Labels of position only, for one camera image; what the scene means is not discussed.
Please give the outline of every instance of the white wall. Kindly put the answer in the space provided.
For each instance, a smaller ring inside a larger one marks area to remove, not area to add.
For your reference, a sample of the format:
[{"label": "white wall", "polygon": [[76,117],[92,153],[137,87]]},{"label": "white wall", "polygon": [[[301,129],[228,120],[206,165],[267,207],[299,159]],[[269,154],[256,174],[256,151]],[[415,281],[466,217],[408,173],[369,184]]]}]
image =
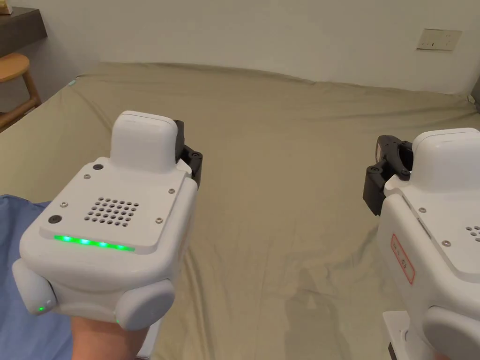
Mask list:
[{"label": "white wall", "polygon": [[[480,73],[478,0],[11,0],[49,38],[24,49],[41,95],[99,60],[186,62],[445,93]],[[453,54],[416,51],[422,29],[463,30]],[[0,99],[20,86],[0,86]]]}]

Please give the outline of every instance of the hand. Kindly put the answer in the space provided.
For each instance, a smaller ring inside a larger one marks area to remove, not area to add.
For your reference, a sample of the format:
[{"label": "hand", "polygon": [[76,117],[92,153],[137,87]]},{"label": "hand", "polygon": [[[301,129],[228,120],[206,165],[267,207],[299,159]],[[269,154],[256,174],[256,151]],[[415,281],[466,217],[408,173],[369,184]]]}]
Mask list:
[{"label": "hand", "polygon": [[125,331],[115,323],[72,317],[72,360],[133,360],[148,328]]},{"label": "hand", "polygon": [[435,354],[435,360],[450,360],[450,359],[445,355]]}]

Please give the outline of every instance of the white mount base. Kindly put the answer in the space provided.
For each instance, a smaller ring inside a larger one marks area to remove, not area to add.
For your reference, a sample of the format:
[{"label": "white mount base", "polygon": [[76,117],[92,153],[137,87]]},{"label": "white mount base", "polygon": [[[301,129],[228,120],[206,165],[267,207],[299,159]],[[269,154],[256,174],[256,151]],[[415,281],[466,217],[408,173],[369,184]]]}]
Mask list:
[{"label": "white mount base", "polygon": [[384,312],[383,316],[396,360],[435,359],[433,350],[418,337],[413,329],[409,329],[410,317],[406,311]]},{"label": "white mount base", "polygon": [[163,319],[158,320],[148,329],[147,337],[145,338],[144,344],[142,345],[142,348],[137,354],[138,359],[148,360],[152,356],[156,338],[158,336],[158,333],[160,332],[160,325],[162,324],[162,320]]}]

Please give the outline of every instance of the dark wall shelf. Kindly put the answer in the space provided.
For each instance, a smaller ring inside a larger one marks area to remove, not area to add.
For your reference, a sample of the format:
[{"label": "dark wall shelf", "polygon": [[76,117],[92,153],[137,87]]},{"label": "dark wall shelf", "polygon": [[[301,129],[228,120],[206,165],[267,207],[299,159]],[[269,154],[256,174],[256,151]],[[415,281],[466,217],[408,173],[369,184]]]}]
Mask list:
[{"label": "dark wall shelf", "polygon": [[12,15],[0,15],[0,57],[47,37],[40,10],[13,8]]}]

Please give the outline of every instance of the red rectangular border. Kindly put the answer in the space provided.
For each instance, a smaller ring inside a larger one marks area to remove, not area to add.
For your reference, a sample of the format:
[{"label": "red rectangular border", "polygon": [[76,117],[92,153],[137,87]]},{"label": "red rectangular border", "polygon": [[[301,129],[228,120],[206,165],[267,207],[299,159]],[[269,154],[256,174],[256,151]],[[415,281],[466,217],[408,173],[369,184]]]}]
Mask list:
[{"label": "red rectangular border", "polygon": [[[404,254],[405,259],[408,261],[408,264],[410,265],[410,267],[411,267],[412,270],[413,270],[412,279],[410,279],[410,277],[408,276],[407,272],[406,272],[405,269],[403,268],[402,263],[401,263],[400,259],[398,258],[398,255],[396,254],[395,249],[393,248],[393,240],[394,240],[394,239],[397,241],[398,245],[400,246],[400,250],[401,250],[402,253]],[[402,246],[402,244],[400,243],[400,241],[398,240],[398,238],[396,237],[395,234],[392,235],[392,240],[390,241],[390,248],[392,249],[393,254],[394,254],[395,257],[396,257],[396,260],[398,261],[398,264],[399,264],[400,267],[402,268],[403,273],[405,274],[405,277],[407,278],[408,282],[410,283],[410,285],[413,285],[413,281],[415,280],[415,268],[413,267],[412,263],[410,262],[410,259],[408,258],[407,253],[405,252],[405,250],[403,250],[403,246]]]}]

